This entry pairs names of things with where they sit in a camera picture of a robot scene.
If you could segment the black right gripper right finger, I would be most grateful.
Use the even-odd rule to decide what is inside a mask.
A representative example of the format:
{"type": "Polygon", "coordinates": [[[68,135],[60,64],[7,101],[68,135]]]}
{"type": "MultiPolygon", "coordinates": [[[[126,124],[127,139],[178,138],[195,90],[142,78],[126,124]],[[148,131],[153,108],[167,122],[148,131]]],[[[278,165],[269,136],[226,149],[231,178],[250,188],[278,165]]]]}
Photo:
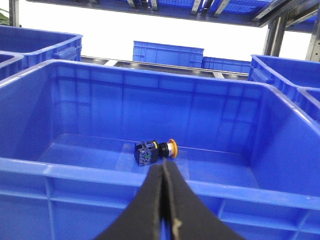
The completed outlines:
{"type": "Polygon", "coordinates": [[[176,163],[163,162],[163,217],[168,240],[242,240],[186,183],[176,163]]]}

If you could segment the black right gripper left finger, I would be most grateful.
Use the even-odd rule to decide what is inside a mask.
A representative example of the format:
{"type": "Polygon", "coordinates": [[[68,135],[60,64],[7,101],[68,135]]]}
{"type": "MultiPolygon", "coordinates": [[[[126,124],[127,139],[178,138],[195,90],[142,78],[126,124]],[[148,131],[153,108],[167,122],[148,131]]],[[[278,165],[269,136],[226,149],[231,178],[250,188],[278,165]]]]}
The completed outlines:
{"type": "Polygon", "coordinates": [[[151,166],[134,199],[95,239],[158,240],[161,227],[163,176],[162,165],[151,166]]]}

